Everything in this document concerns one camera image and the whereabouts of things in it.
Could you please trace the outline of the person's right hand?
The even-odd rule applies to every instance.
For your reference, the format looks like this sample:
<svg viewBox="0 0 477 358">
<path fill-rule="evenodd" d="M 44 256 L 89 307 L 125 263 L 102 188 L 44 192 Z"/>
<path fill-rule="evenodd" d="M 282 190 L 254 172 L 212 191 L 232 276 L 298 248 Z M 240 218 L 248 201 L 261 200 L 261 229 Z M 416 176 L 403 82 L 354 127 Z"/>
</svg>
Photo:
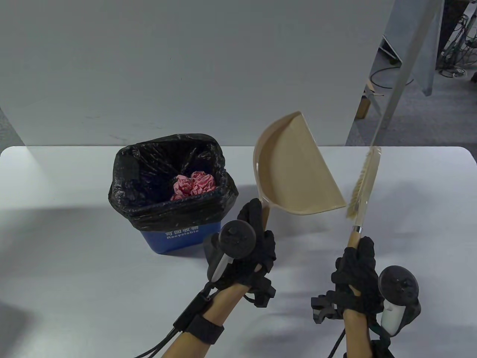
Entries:
<svg viewBox="0 0 477 358">
<path fill-rule="evenodd" d="M 383 297 L 375 271 L 373 240 L 365 236 L 359 240 L 357 248 L 344 249 L 344 254 L 336 259 L 335 268 L 331 276 L 334 290 L 311 298 L 315 323 L 321 324 L 325 319 L 342 320 L 345 310 L 364 314 L 368 320 L 375 321 L 383 312 Z"/>
</svg>

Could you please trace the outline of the person's left hand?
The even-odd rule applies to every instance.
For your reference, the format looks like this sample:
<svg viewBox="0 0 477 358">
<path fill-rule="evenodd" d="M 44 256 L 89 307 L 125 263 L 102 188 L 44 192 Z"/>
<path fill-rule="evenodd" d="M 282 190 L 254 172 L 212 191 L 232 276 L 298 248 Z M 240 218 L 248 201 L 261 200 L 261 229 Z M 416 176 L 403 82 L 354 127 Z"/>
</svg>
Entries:
<svg viewBox="0 0 477 358">
<path fill-rule="evenodd" d="M 262 205 L 258 198 L 253 198 L 245 204 L 237 215 L 237 219 L 247 222 L 254 229 L 255 248 L 245 258 L 234 260 L 231 265 L 228 265 L 213 286 L 219 291 L 233 284 L 248 286 L 247 293 L 253 294 L 255 298 L 247 297 L 246 300 L 257 308 L 265 308 L 276 293 L 271 280 L 266 278 L 266 274 L 271 271 L 276 261 L 274 234 L 270 230 L 264 230 Z"/>
</svg>

